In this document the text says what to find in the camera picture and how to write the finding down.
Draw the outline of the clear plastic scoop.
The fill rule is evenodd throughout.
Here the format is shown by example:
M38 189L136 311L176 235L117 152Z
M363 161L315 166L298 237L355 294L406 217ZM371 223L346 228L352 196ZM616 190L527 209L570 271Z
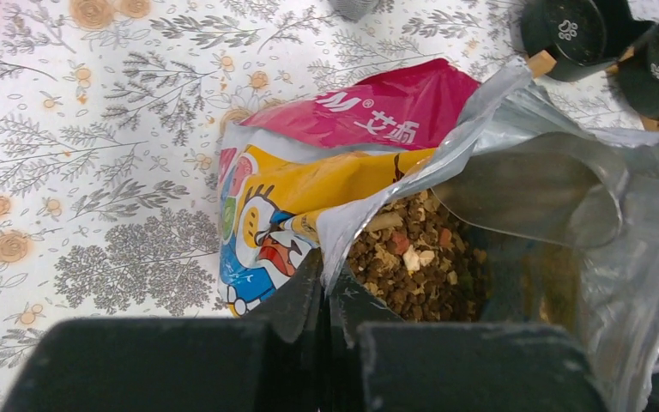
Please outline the clear plastic scoop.
M476 227L573 248L613 241L623 227L620 199L630 178L608 146L550 132L472 156L433 187L457 218Z

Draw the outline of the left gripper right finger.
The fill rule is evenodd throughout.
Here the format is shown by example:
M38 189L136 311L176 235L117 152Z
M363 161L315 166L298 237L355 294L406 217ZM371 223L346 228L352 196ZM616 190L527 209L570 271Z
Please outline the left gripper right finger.
M410 323L343 270L329 293L332 411L603 411L560 327Z

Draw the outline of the cat food bag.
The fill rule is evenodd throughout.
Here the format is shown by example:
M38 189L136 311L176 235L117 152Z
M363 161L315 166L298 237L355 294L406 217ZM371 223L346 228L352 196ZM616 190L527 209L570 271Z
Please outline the cat food bag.
M245 315L308 251L336 289L350 245L383 206L459 179L484 155L535 148L538 176L582 162L593 184L561 218L574 252L507 239L526 272L579 276L572 328L613 409L640 411L659 346L659 131L585 128L514 60L477 82L443 59L310 99L267 106L223 128L221 298Z

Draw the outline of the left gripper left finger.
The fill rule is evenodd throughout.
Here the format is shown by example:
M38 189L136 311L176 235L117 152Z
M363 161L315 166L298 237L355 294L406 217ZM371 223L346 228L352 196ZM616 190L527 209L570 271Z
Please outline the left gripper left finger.
M53 326L7 411L316 411L322 255L242 318L79 318Z

